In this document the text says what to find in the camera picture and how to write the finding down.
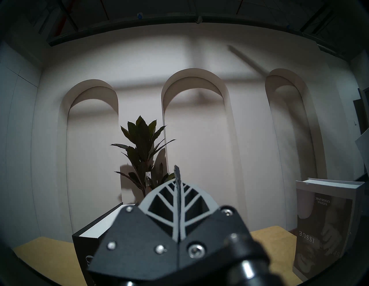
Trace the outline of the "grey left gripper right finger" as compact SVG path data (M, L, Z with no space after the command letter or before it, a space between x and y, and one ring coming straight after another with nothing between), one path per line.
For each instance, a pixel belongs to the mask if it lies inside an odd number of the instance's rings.
M179 173L179 270L218 270L252 253L252 237L237 210L219 206Z

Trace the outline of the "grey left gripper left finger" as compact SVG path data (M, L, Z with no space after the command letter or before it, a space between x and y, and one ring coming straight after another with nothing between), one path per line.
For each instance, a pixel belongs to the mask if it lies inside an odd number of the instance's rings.
M180 171L117 215L88 271L94 281L180 281Z

